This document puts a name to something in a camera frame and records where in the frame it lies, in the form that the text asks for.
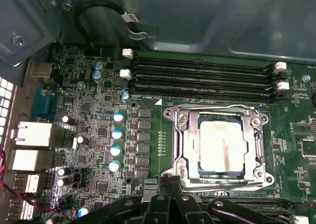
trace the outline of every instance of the cable label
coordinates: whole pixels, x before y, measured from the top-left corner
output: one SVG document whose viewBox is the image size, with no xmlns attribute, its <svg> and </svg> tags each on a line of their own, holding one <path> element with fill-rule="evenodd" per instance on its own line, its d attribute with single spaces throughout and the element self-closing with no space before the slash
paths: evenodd
<svg viewBox="0 0 316 224">
<path fill-rule="evenodd" d="M 128 22 L 139 22 L 137 19 L 136 15 L 134 14 L 128 14 L 127 12 L 124 13 L 124 15 L 121 15 L 123 20 L 128 23 Z"/>
</svg>

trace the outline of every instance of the electrolytic capacitor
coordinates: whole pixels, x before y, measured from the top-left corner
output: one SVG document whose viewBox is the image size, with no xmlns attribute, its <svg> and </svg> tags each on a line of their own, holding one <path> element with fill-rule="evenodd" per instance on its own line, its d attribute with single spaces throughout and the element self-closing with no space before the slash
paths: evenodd
<svg viewBox="0 0 316 224">
<path fill-rule="evenodd" d="M 95 70 L 98 70 L 100 72 L 103 72 L 104 70 L 102 62 L 99 62 L 99 61 L 93 62 L 92 66 Z"/>
<path fill-rule="evenodd" d="M 62 120 L 65 124 L 68 124 L 68 125 L 71 125 L 71 126 L 76 125 L 75 119 L 72 118 L 72 117 L 69 117 L 69 116 L 67 116 L 67 115 L 65 115 L 61 120 Z"/>
<path fill-rule="evenodd" d="M 80 144 L 89 144 L 90 139 L 86 136 L 78 136 L 77 137 L 77 142 Z"/>
<path fill-rule="evenodd" d="M 121 123 L 124 121 L 124 115 L 122 115 L 122 113 L 120 113 L 120 112 L 117 112 L 113 115 L 113 119 L 115 122 Z"/>
<path fill-rule="evenodd" d="M 122 102 L 126 103 L 129 99 L 129 94 L 127 92 L 123 92 L 121 95 L 120 95 L 121 99 L 122 99 Z"/>
<path fill-rule="evenodd" d="M 45 224 L 59 224 L 61 221 L 61 217 L 58 214 L 53 215 L 50 219 L 48 219 Z"/>
<path fill-rule="evenodd" d="M 122 152 L 122 149 L 119 146 L 112 146 L 110 149 L 110 154 L 112 156 L 119 156 Z"/>
<path fill-rule="evenodd" d="M 94 70 L 92 72 L 92 78 L 94 80 L 95 83 L 100 83 L 103 81 L 103 76 L 102 73 L 98 70 Z"/>
<path fill-rule="evenodd" d="M 114 131 L 112 132 L 112 137 L 115 139 L 115 140 L 119 140 L 123 137 L 123 133 L 121 130 L 119 129 L 114 129 Z"/>
<path fill-rule="evenodd" d="M 91 208 L 87 205 L 84 205 L 82 208 L 78 210 L 78 218 L 83 217 L 84 215 L 87 215 L 91 212 Z"/>
<path fill-rule="evenodd" d="M 69 167 L 63 167 L 58 169 L 57 175 L 59 176 L 68 176 L 71 174 L 71 169 Z"/>
<path fill-rule="evenodd" d="M 112 171 L 112 172 L 118 171 L 119 167 L 120 167 L 120 163 L 118 161 L 112 161 L 109 164 L 109 170 Z"/>
<path fill-rule="evenodd" d="M 57 181 L 57 187 L 61 188 L 70 184 L 70 179 L 68 177 L 63 177 Z"/>
</svg>

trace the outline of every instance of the green circuit board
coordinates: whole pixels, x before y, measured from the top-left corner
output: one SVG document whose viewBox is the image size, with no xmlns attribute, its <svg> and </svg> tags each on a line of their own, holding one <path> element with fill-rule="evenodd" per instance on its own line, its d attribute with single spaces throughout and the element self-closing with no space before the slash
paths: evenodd
<svg viewBox="0 0 316 224">
<path fill-rule="evenodd" d="M 163 53 L 137 52 L 144 58 L 192 60 L 234 65 L 257 65 L 265 67 L 266 61 L 229 59 L 220 57 Z M 163 117 L 167 107 L 183 103 L 207 105 L 240 104 L 239 101 L 220 101 L 212 99 L 173 98 L 159 96 L 132 95 L 122 102 L 120 95 L 124 91 L 119 81 L 119 70 L 124 68 L 120 50 L 102 49 L 100 57 L 85 56 L 84 49 L 78 46 L 55 45 L 52 57 L 60 58 L 60 70 L 64 75 L 63 86 L 57 91 L 54 123 L 64 126 L 61 118 L 64 115 L 74 117 L 78 125 L 69 128 L 72 132 L 65 139 L 63 148 L 55 152 L 54 166 L 71 166 L 87 168 L 87 185 L 81 189 L 61 188 L 58 193 L 47 196 L 50 204 L 55 205 L 59 196 L 71 194 L 75 200 L 74 208 L 67 210 L 69 218 L 76 218 L 76 209 L 88 205 L 92 210 L 100 205 L 109 204 L 124 195 L 144 195 L 156 193 L 158 177 L 161 171 L 171 165 L 172 159 L 172 123 Z M 103 64 L 103 81 L 95 83 L 91 77 L 92 64 L 99 61 Z M 311 104 L 311 94 L 316 89 L 316 66 L 288 64 L 288 81 L 291 99 L 280 100 L 273 104 L 248 103 L 259 111 L 266 113 L 270 120 L 264 129 L 264 147 L 267 172 L 275 177 L 275 183 L 255 192 L 230 192 L 231 197 L 269 197 L 286 198 L 293 202 L 310 202 L 311 208 L 297 215 L 308 216 L 310 223 L 316 223 L 316 115 Z M 303 82 L 302 76 L 310 75 L 310 82 Z M 85 88 L 79 90 L 77 83 L 85 82 Z M 140 112 L 150 115 L 138 117 Z M 122 123 L 113 121 L 113 114 L 124 115 Z M 134 131 L 131 124 L 139 121 L 150 122 L 150 128 Z M 111 132 L 119 129 L 123 138 L 113 140 Z M 83 135 L 90 138 L 89 146 L 80 146 L 73 150 L 71 136 Z M 135 136 L 144 135 L 143 145 L 149 146 L 149 152 L 138 154 L 132 146 Z M 113 157 L 110 148 L 117 145 L 122 154 Z M 146 169 L 135 175 L 136 157 L 149 160 Z M 120 170 L 112 173 L 109 163 L 119 161 Z M 218 193 L 200 194 L 214 196 Z M 280 207 L 268 206 L 269 211 Z"/>
</svg>

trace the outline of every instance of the motherboard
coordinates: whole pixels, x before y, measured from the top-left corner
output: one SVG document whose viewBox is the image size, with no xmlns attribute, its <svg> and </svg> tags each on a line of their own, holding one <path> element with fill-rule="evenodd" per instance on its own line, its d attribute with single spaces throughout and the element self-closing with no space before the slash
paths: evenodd
<svg viewBox="0 0 316 224">
<path fill-rule="evenodd" d="M 46 117 L 35 108 L 33 118 L 66 130 L 45 196 L 52 207 L 71 197 L 64 223 L 83 207 L 157 193 L 164 175 L 181 177 L 183 190 L 206 202 L 223 197 L 316 223 L 315 66 L 152 51 L 133 57 L 52 47 L 63 81 L 45 94 Z M 60 184 L 60 168 L 84 181 Z"/>
</svg>

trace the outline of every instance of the cpu socket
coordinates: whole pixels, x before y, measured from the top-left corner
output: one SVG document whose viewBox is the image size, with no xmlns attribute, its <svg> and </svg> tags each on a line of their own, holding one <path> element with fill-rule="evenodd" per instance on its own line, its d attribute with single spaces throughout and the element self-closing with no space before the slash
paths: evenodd
<svg viewBox="0 0 316 224">
<path fill-rule="evenodd" d="M 266 173 L 262 126 L 269 117 L 245 105 L 182 104 L 164 110 L 173 122 L 172 167 L 184 192 L 255 191 L 274 183 Z"/>
</svg>

